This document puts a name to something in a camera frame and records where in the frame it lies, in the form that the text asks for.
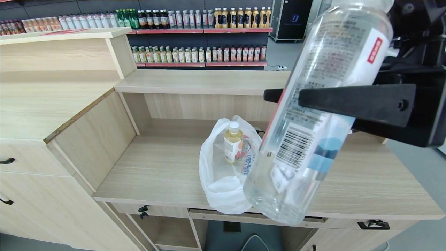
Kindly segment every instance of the white plastic bag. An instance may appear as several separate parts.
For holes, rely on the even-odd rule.
[[[242,159],[234,165],[224,157],[224,135],[232,121],[240,124],[244,134]],[[209,205],[222,213],[240,214],[252,207],[243,194],[243,183],[262,140],[254,127],[244,119],[234,116],[232,121],[227,118],[217,121],[201,146],[198,166]]]

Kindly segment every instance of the wooden shelf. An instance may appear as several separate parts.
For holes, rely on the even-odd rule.
[[[262,96],[283,88],[290,71],[136,70],[115,86],[117,92]],[[185,79],[193,79],[184,84]]]
[[[267,66],[268,62],[209,62],[206,66],[209,67],[222,67],[222,66]]]
[[[204,33],[266,33],[272,32],[272,28],[228,28],[228,29],[204,29]]]
[[[203,29],[137,29],[136,34],[197,34]]]

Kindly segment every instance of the cabinet door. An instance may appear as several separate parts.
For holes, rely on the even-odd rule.
[[[370,251],[402,230],[319,229],[300,251]]]
[[[62,243],[54,235],[36,224],[31,218],[17,210],[17,204],[0,202],[0,232],[18,237],[35,239],[45,242]]]
[[[74,248],[140,250],[73,177],[2,172],[0,189],[20,214]]]

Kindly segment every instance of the clear plastic bottle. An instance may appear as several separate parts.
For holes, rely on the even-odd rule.
[[[299,91],[371,85],[393,36],[392,4],[333,0],[311,27],[243,186],[265,216],[302,222],[355,120],[299,106]]]

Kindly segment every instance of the drawer handle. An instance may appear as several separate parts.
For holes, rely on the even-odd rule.
[[[0,198],[0,201],[3,202],[3,203],[5,203],[5,204],[7,204],[7,205],[12,205],[12,204],[14,203],[12,200],[4,201],[4,200],[2,200],[1,198]]]
[[[12,162],[14,162],[14,160],[16,160],[15,158],[9,158],[5,161],[0,161],[0,164],[11,164]]]
[[[368,222],[358,222],[358,225],[363,230],[390,230],[389,224],[382,220],[370,220]]]

